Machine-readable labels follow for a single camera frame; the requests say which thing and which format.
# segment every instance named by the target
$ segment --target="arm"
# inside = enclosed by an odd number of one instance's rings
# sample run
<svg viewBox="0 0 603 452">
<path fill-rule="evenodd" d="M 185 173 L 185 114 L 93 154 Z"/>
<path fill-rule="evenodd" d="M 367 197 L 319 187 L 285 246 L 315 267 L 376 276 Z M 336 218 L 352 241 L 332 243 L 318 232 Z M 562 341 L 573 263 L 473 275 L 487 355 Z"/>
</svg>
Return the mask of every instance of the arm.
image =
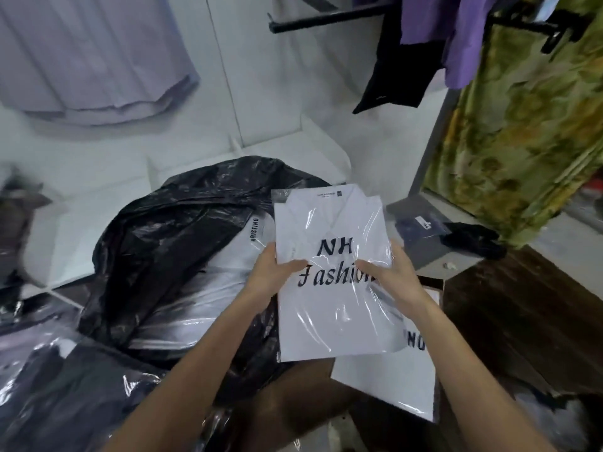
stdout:
<svg viewBox="0 0 603 452">
<path fill-rule="evenodd" d="M 201 434 L 203 419 L 252 319 L 287 278 L 307 265 L 275 261 L 271 243 L 259 256 L 245 288 L 197 345 L 140 403 L 111 437 L 104 452 L 187 451 Z"/>
<path fill-rule="evenodd" d="M 428 296 L 410 259 L 393 241 L 392 251 L 391 269 L 361 260 L 356 265 L 376 277 L 418 327 L 469 448 L 476 452 L 555 452 Z"/>
</svg>

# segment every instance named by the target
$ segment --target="forearm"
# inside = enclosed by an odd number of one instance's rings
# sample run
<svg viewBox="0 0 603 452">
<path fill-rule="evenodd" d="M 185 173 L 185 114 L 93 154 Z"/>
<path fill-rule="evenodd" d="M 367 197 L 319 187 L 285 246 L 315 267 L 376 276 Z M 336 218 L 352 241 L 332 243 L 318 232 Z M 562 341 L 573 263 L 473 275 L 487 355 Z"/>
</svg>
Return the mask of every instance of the forearm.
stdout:
<svg viewBox="0 0 603 452">
<path fill-rule="evenodd" d="M 476 452 L 554 452 L 431 299 L 413 317 L 468 446 Z"/>
<path fill-rule="evenodd" d="M 201 433 L 232 358 L 256 314 L 241 296 L 218 317 L 199 343 L 132 412 L 104 452 L 186 451 Z"/>
</svg>

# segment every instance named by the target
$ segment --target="clothing rack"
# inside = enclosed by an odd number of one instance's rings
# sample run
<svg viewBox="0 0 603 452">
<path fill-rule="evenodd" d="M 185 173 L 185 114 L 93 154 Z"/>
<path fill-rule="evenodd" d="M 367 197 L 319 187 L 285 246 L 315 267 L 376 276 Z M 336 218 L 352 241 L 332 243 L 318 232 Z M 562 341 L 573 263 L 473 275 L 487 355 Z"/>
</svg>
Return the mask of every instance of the clothing rack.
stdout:
<svg viewBox="0 0 603 452">
<path fill-rule="evenodd" d="M 345 11 L 328 0 L 301 1 L 312 7 L 319 14 L 314 17 L 288 20 L 285 22 L 276 22 L 273 17 L 268 14 L 270 21 L 268 27 L 272 33 L 284 33 L 321 25 L 362 19 L 364 17 L 375 17 L 377 15 L 385 14 L 389 9 L 389 4 L 375 3 L 358 6 L 357 8 Z M 580 15 L 566 11 L 565 9 L 559 9 L 555 11 L 546 22 L 530 22 L 527 19 L 530 18 L 534 9 L 535 6 L 531 3 L 524 1 L 517 2 L 511 9 L 502 13 L 489 15 L 486 23 L 486 31 L 493 25 L 501 25 L 546 35 L 548 36 L 548 39 L 541 51 L 542 53 L 551 53 L 568 30 L 571 31 L 569 41 L 572 43 L 579 41 L 594 19 L 594 15 Z"/>
</svg>

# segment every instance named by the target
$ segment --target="hand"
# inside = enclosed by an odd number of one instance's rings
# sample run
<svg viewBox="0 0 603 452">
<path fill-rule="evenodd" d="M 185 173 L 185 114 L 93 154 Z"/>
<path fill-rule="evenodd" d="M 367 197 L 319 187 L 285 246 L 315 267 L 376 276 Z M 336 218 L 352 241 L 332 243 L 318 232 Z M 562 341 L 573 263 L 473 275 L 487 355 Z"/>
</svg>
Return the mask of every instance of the hand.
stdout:
<svg viewBox="0 0 603 452">
<path fill-rule="evenodd" d="M 394 240 L 391 241 L 391 251 L 391 268 L 376 266 L 365 260 L 357 260 L 356 266 L 360 271 L 377 278 L 381 287 L 396 300 L 400 312 L 412 320 L 418 309 L 432 300 L 418 280 L 410 258 Z"/>
<path fill-rule="evenodd" d="M 306 260 L 292 260 L 278 265 L 276 244 L 270 243 L 258 257 L 242 293 L 257 302 L 258 311 L 261 312 L 267 308 L 270 299 L 278 293 L 289 276 L 303 270 L 306 266 Z"/>
</svg>

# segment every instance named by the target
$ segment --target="green patterned fabric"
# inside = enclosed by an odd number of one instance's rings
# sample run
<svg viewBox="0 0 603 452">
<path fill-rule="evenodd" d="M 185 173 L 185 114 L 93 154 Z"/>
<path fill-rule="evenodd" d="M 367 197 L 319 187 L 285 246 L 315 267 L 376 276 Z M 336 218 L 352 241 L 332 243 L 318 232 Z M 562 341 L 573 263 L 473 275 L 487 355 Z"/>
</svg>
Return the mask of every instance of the green patterned fabric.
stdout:
<svg viewBox="0 0 603 452">
<path fill-rule="evenodd" d="M 493 27 L 425 180 L 518 247 L 603 164 L 603 0 L 558 9 L 596 18 L 550 55 L 540 34 Z"/>
</svg>

